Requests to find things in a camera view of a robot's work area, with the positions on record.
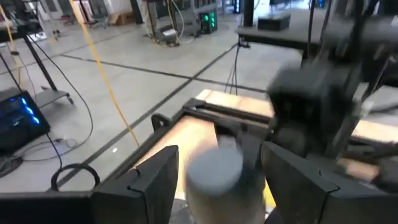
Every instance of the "wooden board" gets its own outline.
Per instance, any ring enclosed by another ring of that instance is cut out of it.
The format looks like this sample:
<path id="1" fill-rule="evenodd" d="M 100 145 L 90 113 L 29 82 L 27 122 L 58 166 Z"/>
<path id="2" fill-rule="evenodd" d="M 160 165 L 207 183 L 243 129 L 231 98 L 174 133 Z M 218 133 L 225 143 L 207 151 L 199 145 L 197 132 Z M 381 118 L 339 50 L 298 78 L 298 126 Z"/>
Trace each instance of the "wooden board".
<path id="1" fill-rule="evenodd" d="M 241 111 L 272 116 L 272 106 L 262 100 L 234 96 L 227 93 L 203 90 L 197 98 L 208 103 L 234 108 Z M 354 134 L 359 137 L 376 139 L 378 141 L 393 141 L 398 136 L 398 129 L 392 126 L 361 121 Z M 175 197 L 184 199 L 184 170 L 185 164 L 196 153 L 217 145 L 213 123 L 186 116 L 179 121 L 141 160 L 135 165 L 144 162 L 166 146 L 177 145 L 179 151 L 178 183 Z M 268 206 L 275 202 L 271 193 L 266 189 L 265 197 Z"/>

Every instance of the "cardboard box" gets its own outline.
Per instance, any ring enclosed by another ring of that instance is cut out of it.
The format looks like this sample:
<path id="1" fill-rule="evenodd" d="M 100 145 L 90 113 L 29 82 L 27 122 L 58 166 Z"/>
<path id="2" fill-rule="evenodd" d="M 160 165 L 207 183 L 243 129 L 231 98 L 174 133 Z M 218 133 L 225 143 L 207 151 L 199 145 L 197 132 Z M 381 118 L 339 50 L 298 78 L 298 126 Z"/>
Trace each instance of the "cardboard box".
<path id="1" fill-rule="evenodd" d="M 111 26 L 124 26 L 133 22 L 135 22 L 135 17 L 132 11 L 113 13 L 108 18 L 108 23 Z"/>

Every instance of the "gray cylinder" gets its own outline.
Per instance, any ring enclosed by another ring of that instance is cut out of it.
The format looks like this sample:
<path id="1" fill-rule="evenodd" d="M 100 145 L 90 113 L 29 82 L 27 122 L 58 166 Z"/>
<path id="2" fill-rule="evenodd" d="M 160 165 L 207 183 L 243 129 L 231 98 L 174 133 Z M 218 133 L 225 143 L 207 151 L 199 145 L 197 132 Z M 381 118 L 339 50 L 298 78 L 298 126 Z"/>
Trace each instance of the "gray cylinder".
<path id="1" fill-rule="evenodd" d="M 259 173 L 245 166 L 236 147 L 210 149 L 191 160 L 185 174 L 188 207 L 197 224 L 263 224 Z"/>

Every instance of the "gray floor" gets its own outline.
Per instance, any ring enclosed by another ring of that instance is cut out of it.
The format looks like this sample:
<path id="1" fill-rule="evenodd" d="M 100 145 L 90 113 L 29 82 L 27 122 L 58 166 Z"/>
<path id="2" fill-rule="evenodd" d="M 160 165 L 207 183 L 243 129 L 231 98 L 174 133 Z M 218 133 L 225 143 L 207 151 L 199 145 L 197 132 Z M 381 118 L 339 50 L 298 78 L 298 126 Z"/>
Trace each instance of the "gray floor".
<path id="1" fill-rule="evenodd" d="M 96 42 L 95 48 L 104 62 L 104 69 L 116 99 L 128 122 L 136 124 L 134 131 L 140 142 L 152 132 L 148 118 L 150 114 L 162 113 L 171 116 L 184 102 L 205 88 L 224 90 L 223 83 L 226 82 L 233 64 L 235 49 L 211 66 L 208 65 L 236 43 L 236 21 L 239 19 L 233 16 L 220 18 L 218 32 L 172 49 L 151 44 L 148 39 L 142 37 L 145 34 L 144 30 L 134 25 L 91 31 L 91 36 Z M 40 45 L 84 97 L 94 119 L 94 131 L 90 140 L 81 148 L 62 156 L 63 163 L 69 164 L 89 158 L 125 126 L 113 106 L 83 34 L 78 27 L 67 28 L 65 31 L 68 35 L 58 42 L 41 42 Z M 35 91 L 40 91 L 39 86 L 47 86 L 44 76 L 26 46 L 21 41 L 18 41 L 17 46 L 27 65 Z M 7 50 L 0 50 L 12 65 L 12 58 Z M 278 69 L 285 63 L 299 63 L 300 59 L 300 52 L 291 49 L 257 44 L 252 44 L 251 49 L 242 49 L 238 58 L 238 85 L 243 87 L 238 90 L 238 94 L 265 99 L 264 94 L 259 91 L 267 88 Z M 66 99 L 61 99 L 42 110 L 51 124 L 51 136 L 72 139 L 69 141 L 71 144 L 73 141 L 81 142 L 90 131 L 86 108 L 56 67 L 49 60 L 44 60 L 44 64 L 58 88 L 69 91 L 76 103 L 73 106 Z M 0 66 L 0 69 L 0 88 L 13 86 L 9 75 L 4 73 L 4 66 Z M 33 88 L 24 70 L 22 74 L 22 87 L 33 94 Z M 397 101 L 396 94 L 395 90 L 384 88 L 372 100 L 377 104 L 391 103 Z M 393 114 L 369 119 L 398 124 L 398 119 Z M 46 139 L 40 138 L 30 146 L 42 141 Z M 57 147 L 61 152 L 67 150 L 64 144 Z M 136 148 L 132 136 L 126 134 L 90 165 L 99 172 L 101 178 L 105 178 Z M 38 149 L 40 148 L 35 147 L 28 151 L 25 159 L 45 159 L 55 155 L 51 147 L 39 151 Z M 0 192 L 45 191 L 50 187 L 51 175 L 58 167 L 57 159 L 25 162 L 12 174 L 0 179 Z M 92 185 L 91 176 L 86 172 L 80 172 L 67 182 L 62 190 L 86 190 Z"/>

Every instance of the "cart wheel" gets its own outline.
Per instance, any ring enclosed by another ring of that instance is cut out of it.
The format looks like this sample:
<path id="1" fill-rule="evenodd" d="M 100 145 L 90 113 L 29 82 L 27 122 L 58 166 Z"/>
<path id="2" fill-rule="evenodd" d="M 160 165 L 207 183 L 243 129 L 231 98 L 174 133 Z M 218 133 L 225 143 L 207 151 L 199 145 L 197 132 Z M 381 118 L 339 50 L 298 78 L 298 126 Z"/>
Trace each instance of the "cart wheel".
<path id="1" fill-rule="evenodd" d="M 73 99 L 72 99 L 72 98 L 70 98 L 70 97 L 68 97 L 68 101 L 69 101 L 69 103 L 70 103 L 70 104 L 72 104 L 72 105 L 74 105 L 74 104 L 75 104 L 75 102 L 73 101 Z"/>

